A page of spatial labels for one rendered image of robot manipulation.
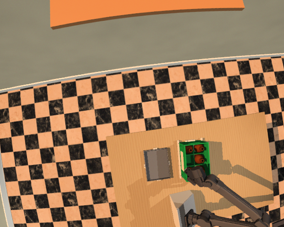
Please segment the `green plastic crate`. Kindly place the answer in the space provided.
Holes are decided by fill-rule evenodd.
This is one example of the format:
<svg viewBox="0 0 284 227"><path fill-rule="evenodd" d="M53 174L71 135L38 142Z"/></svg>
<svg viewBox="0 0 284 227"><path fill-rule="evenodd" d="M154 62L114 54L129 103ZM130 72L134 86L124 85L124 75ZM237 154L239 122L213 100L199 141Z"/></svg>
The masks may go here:
<svg viewBox="0 0 284 227"><path fill-rule="evenodd" d="M196 141L196 140L195 140ZM209 155L209 143L206 141L199 140L197 142L195 141L189 141L189 142L179 142L179 151L180 151L180 164L181 164L181 176L186 180L186 182L189 182L187 180L188 176L184 173L186 167L195 167L198 165L202 165L205 169L206 175L211 174L210 172L210 155ZM195 143L194 143L195 142ZM197 144L203 144L204 150L202 152L196 152L192 151L192 153L187 154L185 146L191 145L194 148L194 145ZM198 164L195 162L194 155L195 154L201 154L204 157L204 162L201 164Z"/></svg>

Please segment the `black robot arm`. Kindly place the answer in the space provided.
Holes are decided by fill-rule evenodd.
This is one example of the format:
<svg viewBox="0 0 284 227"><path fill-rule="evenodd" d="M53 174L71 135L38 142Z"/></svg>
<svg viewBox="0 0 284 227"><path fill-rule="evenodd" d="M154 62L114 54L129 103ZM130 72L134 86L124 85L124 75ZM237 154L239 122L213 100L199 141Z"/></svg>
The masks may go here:
<svg viewBox="0 0 284 227"><path fill-rule="evenodd" d="M195 166L192 169L187 167L184 171L192 182L199 187L208 187L211 190L222 195L237 208L247 214L254 222L247 222L237 219L225 218L216 216L215 213L209 210L201 211L201 214L194 213L191 209L185 216L185 226L189 227L190 224L198 225L200 227L270 227L270 216L262 209L257 209L245 199L240 197L237 193L226 186L214 174L206 175L201 166Z"/></svg>

